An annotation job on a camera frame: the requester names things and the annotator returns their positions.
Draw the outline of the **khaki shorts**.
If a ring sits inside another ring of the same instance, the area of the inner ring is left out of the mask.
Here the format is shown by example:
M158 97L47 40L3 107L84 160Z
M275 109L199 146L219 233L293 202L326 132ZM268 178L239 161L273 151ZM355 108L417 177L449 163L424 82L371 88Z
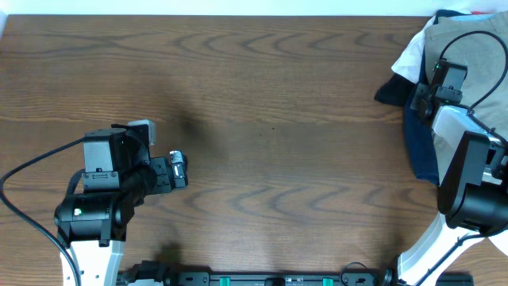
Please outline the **khaki shorts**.
M429 80L444 47L459 35L488 31L500 37L507 46L507 11L491 15L439 17L438 20L436 25L425 31L425 73ZM483 34L459 39L447 49L444 58L468 67L468 75L461 88L461 104L465 106L473 105L498 82L506 62L502 46L494 38ZM483 124L495 128L495 132L507 140L507 73L499 87L473 110ZM441 183L455 150L452 151L440 135L433 135L433 143Z

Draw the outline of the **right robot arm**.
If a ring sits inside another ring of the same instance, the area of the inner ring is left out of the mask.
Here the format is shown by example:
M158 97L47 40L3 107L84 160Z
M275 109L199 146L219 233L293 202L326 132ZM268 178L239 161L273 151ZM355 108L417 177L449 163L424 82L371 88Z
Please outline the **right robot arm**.
M409 113L431 137L444 140L449 161L437 186L437 216L401 253L389 285L435 285L465 250L489 239L507 251L507 141L483 124L455 86L419 83Z

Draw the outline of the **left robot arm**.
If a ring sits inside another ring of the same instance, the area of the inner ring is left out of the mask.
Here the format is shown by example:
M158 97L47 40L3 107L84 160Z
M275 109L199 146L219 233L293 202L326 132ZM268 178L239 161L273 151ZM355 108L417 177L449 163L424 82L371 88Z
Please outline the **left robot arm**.
M68 189L55 210L63 283L115 285L135 208L148 195L185 188L187 165L175 150L122 171L83 172L83 192Z

